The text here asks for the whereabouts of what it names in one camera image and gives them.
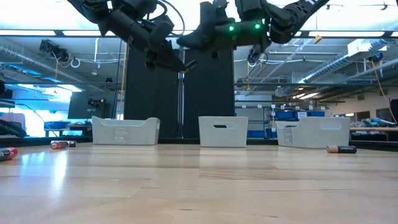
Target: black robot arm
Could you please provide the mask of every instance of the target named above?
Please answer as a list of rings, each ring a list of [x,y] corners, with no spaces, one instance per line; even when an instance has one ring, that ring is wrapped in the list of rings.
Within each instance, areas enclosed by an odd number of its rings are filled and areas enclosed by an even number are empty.
[[[174,52],[171,41],[166,40],[174,28],[167,16],[154,21],[143,19],[156,10],[158,0],[112,0],[112,9],[106,0],[68,1],[90,22],[98,24],[102,35],[111,31],[130,47],[143,52],[148,68],[187,72],[196,65],[196,61],[184,65]]]
[[[260,45],[265,50],[271,42],[284,44],[292,40],[310,16],[328,1],[299,0],[281,9],[266,0],[235,0],[241,22],[226,17],[226,0],[203,2],[200,25],[177,43],[213,52],[242,45]]]

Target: cable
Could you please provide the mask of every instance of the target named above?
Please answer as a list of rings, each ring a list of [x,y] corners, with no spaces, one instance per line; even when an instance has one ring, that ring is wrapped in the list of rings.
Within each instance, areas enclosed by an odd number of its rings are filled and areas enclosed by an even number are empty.
[[[155,19],[158,19],[158,18],[160,18],[162,16],[165,16],[167,14],[167,6],[164,3],[162,3],[161,1],[157,1],[157,4],[160,5],[163,8],[163,12],[161,13],[161,15],[159,15],[159,16],[157,16],[155,18],[152,18],[152,19],[149,18],[149,14],[150,13],[148,13],[147,14],[147,20],[148,21],[154,21]]]
[[[120,46],[119,46],[119,63],[120,63],[120,56],[122,53],[122,40],[120,39]],[[113,116],[114,113],[114,109],[116,107],[116,102],[118,99],[118,81],[119,81],[119,69],[120,69],[120,65],[118,65],[118,69],[116,70],[116,81],[114,83],[114,98],[113,98],[113,106],[112,106],[112,114],[111,116]]]
[[[389,108],[389,110],[390,110],[392,119],[394,120],[395,124],[397,124],[396,117],[394,116],[394,114],[393,114],[393,112],[392,112],[392,110],[391,110],[391,102],[387,99],[386,94],[384,94],[384,90],[383,90],[383,88],[382,88],[382,86],[381,86],[381,83],[380,83],[379,74],[377,74],[377,70],[375,70],[374,73],[375,73],[375,75],[376,75],[376,79],[377,79],[377,82],[378,82],[378,84],[379,84],[380,91],[381,91],[381,93],[383,94],[384,99],[386,99],[386,101],[388,102],[388,108]]]
[[[32,63],[30,63],[30,65],[33,65],[34,63],[38,62],[41,58],[43,58],[44,55],[41,55],[38,59],[34,60]],[[9,80],[12,80],[12,78],[14,78],[15,76],[17,76],[18,74],[20,74],[21,72],[25,71],[26,68],[22,69],[21,71],[15,73],[11,78],[8,78]]]
[[[54,134],[54,136],[55,136],[55,137],[59,137],[59,136],[57,136],[57,134],[55,134],[54,130],[49,126],[49,124],[47,124],[47,123],[44,121],[44,119],[43,119],[35,110],[33,110],[30,106],[28,106],[28,105],[26,105],[26,104],[23,104],[23,103],[16,103],[15,105],[25,106],[26,108],[28,108],[28,109],[30,109],[31,111],[33,111],[33,113],[35,113],[35,114],[44,122],[44,125],[47,126],[47,128]]]
[[[173,4],[171,4],[171,3],[169,3],[167,0],[159,0],[159,1],[162,1],[162,2],[164,2],[164,3],[166,3],[166,4],[168,4],[172,9],[174,9],[174,11],[178,14],[178,16],[181,18],[181,22],[182,22],[182,33],[181,34],[174,34],[174,33],[172,33],[173,35],[184,35],[184,33],[185,33],[185,21],[184,21],[184,18],[182,17],[182,15],[181,15],[181,13],[180,13],[180,11],[173,5]]]

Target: light fixture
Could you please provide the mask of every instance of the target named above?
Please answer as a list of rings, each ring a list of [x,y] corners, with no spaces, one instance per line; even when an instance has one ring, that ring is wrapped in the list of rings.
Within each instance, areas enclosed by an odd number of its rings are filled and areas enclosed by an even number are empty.
[[[303,96],[305,96],[305,93],[302,93],[302,94],[300,94],[300,95],[297,95],[296,98],[299,99],[300,97],[303,97]]]
[[[319,94],[319,93],[311,93],[311,94],[308,94],[307,96],[301,97],[300,100],[305,100],[305,99],[311,98],[311,97],[313,97],[313,96],[316,96],[316,95],[318,95],[318,94]]]
[[[66,36],[101,36],[99,30],[66,30],[62,33]]]
[[[77,93],[81,92],[81,89],[75,87],[74,85],[58,85],[58,86],[66,90],[70,90],[72,92],[77,92]]]
[[[68,103],[70,102],[70,98],[60,98],[60,99],[49,99],[51,102],[65,102]]]
[[[52,30],[0,30],[0,35],[37,35],[37,36],[54,36]]]
[[[381,31],[311,31],[310,37],[381,37],[384,32]]]

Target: black partition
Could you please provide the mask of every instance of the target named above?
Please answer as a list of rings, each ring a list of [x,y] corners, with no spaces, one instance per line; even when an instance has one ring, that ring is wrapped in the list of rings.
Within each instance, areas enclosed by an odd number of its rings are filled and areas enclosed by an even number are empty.
[[[211,54],[188,50],[185,61],[198,65],[184,78],[184,138],[199,138],[199,116],[234,116],[234,74],[232,49]]]
[[[160,138],[177,138],[178,73],[161,68],[150,71],[145,57],[129,51],[124,119],[160,119]]]

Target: wall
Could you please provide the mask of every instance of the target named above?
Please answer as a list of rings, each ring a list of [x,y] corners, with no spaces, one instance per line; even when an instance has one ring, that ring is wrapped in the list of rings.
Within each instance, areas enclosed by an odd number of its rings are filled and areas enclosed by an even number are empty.
[[[398,88],[389,88],[387,98],[390,100],[398,99]],[[366,93],[365,100],[358,101],[357,97],[344,99],[346,103],[339,103],[338,105],[330,105],[333,114],[347,114],[357,113],[363,111],[370,111],[371,118],[376,117],[376,110],[388,108],[387,102],[383,96],[378,93]]]

